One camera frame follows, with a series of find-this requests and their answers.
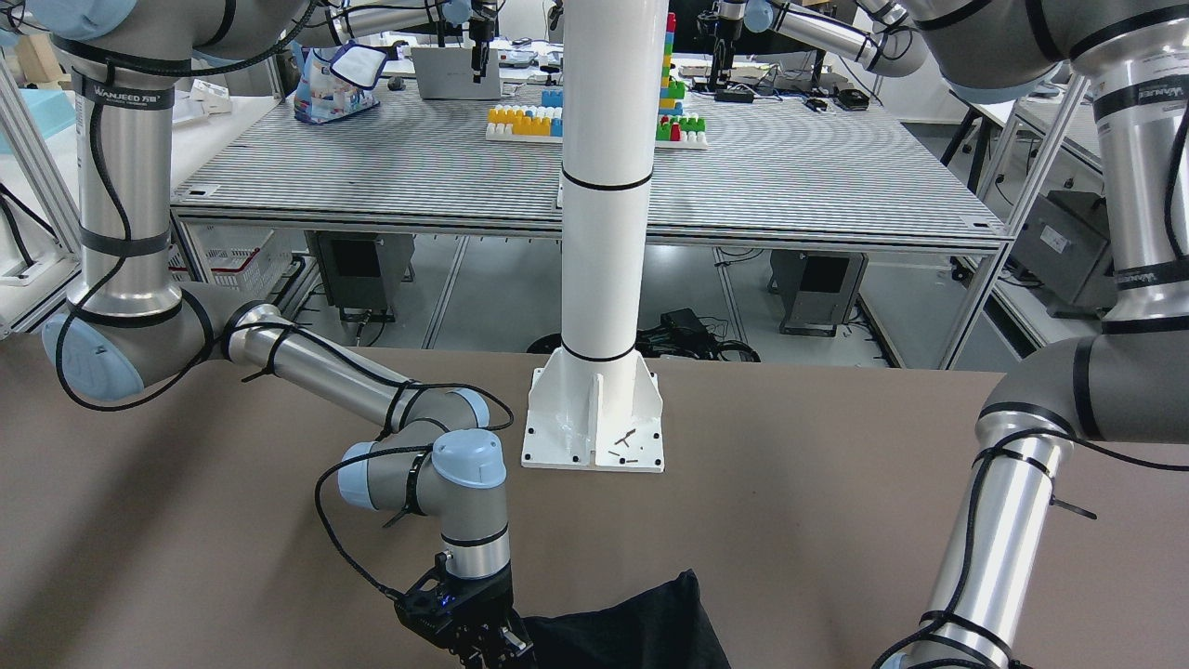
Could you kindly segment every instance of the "laptop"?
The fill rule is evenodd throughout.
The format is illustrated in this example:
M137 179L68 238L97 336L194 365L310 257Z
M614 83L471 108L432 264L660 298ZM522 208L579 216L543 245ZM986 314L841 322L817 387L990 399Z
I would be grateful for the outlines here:
M487 74L474 83L471 50L417 46L410 52L422 100L499 100L499 51L491 50Z

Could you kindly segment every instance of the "light blue container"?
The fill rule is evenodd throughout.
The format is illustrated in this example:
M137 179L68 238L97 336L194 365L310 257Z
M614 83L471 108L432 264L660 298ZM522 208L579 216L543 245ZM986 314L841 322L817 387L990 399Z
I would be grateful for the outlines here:
M25 97L25 105L33 114L37 128L42 131L42 137L54 137L74 125L74 105L62 90L25 88L21 89L20 94ZM12 153L12 146L8 145L2 132L0 132L0 153Z

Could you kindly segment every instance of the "white label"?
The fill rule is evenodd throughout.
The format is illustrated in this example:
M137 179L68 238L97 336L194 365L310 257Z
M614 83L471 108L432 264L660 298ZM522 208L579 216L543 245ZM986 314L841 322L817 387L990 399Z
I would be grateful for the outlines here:
M1064 253L1065 246L1069 245L1069 239L1065 239L1059 232L1048 225L1044 226L1044 229L1040 232L1040 240L1049 244L1049 247L1058 253Z

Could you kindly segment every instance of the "white basket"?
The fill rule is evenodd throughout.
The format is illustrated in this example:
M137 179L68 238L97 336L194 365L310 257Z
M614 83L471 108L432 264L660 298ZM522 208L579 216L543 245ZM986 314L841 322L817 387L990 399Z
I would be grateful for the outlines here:
M265 296L292 261L292 251L275 229L208 225L200 234L214 282L254 297ZM169 271L177 280L190 279L176 245L170 246Z

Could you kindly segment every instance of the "black monitor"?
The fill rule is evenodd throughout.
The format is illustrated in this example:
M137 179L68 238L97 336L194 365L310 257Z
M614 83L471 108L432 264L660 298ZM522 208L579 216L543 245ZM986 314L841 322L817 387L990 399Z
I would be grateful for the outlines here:
M715 48L712 32L704 34L698 27L698 15L709 12L715 0L669 0L669 12L677 14L677 33L673 36L673 51L678 53L711 53ZM835 18L845 24L855 20L856 6L851 0L823 2L814 10L836 11ZM813 46L785 37L774 31L751 32L743 29L743 36L735 42L735 52L742 56L769 53L797 53L814 51Z

